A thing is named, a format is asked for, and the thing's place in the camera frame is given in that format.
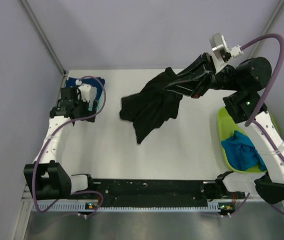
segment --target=dark blue cloth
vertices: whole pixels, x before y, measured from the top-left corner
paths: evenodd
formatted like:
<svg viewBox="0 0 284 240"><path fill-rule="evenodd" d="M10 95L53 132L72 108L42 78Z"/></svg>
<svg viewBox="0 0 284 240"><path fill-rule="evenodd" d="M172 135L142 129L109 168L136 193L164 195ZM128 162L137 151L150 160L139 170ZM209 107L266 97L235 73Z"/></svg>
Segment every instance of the dark blue cloth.
<svg viewBox="0 0 284 240"><path fill-rule="evenodd" d="M221 144L225 149L227 160L233 168L245 171L258 164L261 171L266 170L266 166L251 140L239 131L234 131L234 135L222 141Z"/></svg>
<svg viewBox="0 0 284 240"><path fill-rule="evenodd" d="M66 88L71 88L71 87L77 87L76 85L76 80L78 78L73 78L73 77L69 77L67 80L66 80L66 84L65 84L65 87ZM97 77L97 79L99 81L101 81L102 85L104 86L105 85L105 79L101 78L101 77ZM82 83L84 84L89 84L91 85L92 87L96 88L96 97L95 97L95 100L99 100L101 95L102 95L102 92L103 92L103 89L101 87L101 85L99 85L99 83L93 79L93 78L85 78L82 80Z"/></svg>

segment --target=metal floor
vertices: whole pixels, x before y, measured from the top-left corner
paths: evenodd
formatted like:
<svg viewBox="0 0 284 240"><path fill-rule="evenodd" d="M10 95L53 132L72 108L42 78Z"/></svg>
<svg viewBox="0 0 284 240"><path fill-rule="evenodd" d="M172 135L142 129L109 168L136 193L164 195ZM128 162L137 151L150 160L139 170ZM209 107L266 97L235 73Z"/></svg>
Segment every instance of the metal floor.
<svg viewBox="0 0 284 240"><path fill-rule="evenodd" d="M200 213L98 213L84 220L32 212L24 240L284 240L284 217L266 203L247 203L232 218Z"/></svg>

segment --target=white tabletop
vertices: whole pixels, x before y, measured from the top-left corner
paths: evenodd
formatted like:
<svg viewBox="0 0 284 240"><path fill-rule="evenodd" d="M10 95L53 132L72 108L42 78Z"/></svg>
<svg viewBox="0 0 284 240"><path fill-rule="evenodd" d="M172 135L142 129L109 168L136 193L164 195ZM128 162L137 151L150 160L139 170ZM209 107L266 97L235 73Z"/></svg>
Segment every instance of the white tabletop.
<svg viewBox="0 0 284 240"><path fill-rule="evenodd" d="M218 140L217 111L230 91L209 90L199 99L184 97L177 119L152 131L140 145L136 144L132 123L120 120L121 97L139 92L162 71L69 71L72 78L104 78L107 102L95 123L75 124L63 166L77 174L109 179L213 180L227 171Z"/></svg>

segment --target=blue towel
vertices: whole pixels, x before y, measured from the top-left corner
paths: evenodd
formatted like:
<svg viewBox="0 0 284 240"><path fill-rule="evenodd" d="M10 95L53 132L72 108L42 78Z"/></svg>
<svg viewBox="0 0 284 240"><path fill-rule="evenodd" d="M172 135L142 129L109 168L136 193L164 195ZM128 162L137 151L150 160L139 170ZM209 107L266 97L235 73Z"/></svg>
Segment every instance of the blue towel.
<svg viewBox="0 0 284 240"><path fill-rule="evenodd" d="M251 140L239 131L234 131L234 135L222 141L221 144L225 149L227 160L233 168L245 171L259 164L261 171L266 170L266 166Z"/></svg>

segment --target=green tray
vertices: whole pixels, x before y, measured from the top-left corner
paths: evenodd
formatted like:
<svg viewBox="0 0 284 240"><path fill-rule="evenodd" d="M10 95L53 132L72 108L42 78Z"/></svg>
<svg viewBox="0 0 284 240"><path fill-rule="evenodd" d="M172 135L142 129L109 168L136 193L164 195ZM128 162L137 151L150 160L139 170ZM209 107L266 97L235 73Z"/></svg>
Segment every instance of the green tray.
<svg viewBox="0 0 284 240"><path fill-rule="evenodd" d="M271 114L270 114L270 117L271 117L271 120L273 122L275 129L278 131L277 126L276 126L274 119L273 119ZM234 123L233 119L227 113L227 111L224 107L222 107L217 113L217 128L218 128L218 136L219 136L220 143L221 143L221 141L226 140L229 137L233 136L235 130L246 135L245 132L237 124ZM224 148L222 147L221 144L220 144L220 146L221 146L221 150L222 150L222 154L223 154L223 159L224 159L226 165L230 169L232 169L234 172L241 173L241 174L262 173L262 171L259 169L258 165L250 167L245 171L240 171L240 170L233 168L227 160Z"/></svg>

